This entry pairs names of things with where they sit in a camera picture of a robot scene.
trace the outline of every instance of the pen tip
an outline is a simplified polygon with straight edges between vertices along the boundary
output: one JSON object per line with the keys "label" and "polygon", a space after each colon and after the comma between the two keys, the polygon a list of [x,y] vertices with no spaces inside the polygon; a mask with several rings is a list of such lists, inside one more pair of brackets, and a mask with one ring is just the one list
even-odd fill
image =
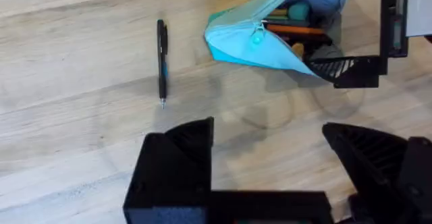
{"label": "pen tip", "polygon": [[166,104],[166,100],[165,99],[161,99],[162,109],[165,109],[165,104]]}

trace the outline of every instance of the table surface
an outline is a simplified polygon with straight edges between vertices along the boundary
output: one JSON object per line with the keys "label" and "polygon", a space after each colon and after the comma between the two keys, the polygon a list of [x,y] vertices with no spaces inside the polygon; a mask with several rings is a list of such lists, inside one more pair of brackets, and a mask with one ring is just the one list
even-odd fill
{"label": "table surface", "polygon": [[[213,188],[353,193],[321,127],[431,136],[432,47],[410,39],[379,89],[213,61],[211,13],[248,0],[0,0],[0,223],[125,223],[144,136],[215,117]],[[343,49],[376,54],[379,0],[348,0]],[[156,20],[169,27],[169,98],[157,89]]]}

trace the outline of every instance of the orange pencil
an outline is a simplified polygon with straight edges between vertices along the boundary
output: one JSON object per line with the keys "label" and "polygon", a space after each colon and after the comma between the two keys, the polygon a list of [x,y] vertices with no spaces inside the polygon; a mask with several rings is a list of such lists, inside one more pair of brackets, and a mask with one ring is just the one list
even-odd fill
{"label": "orange pencil", "polygon": [[325,34],[324,30],[320,28],[305,28],[297,26],[282,26],[282,25],[267,25],[267,29],[272,32],[289,32],[299,34]]}

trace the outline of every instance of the zipper pull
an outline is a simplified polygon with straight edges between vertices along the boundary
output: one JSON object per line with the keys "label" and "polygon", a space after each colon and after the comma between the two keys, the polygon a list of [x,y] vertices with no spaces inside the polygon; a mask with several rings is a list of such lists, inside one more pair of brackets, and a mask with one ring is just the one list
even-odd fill
{"label": "zipper pull", "polygon": [[253,45],[259,45],[264,40],[265,28],[262,22],[255,24],[255,31],[250,37],[250,41]]}

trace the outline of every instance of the green eraser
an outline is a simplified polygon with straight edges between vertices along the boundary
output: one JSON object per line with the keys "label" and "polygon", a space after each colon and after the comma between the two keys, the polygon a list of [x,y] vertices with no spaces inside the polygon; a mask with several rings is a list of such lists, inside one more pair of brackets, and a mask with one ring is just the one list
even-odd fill
{"label": "green eraser", "polygon": [[288,9],[288,17],[291,20],[306,21],[310,10],[311,7],[307,2],[299,1],[290,6]]}

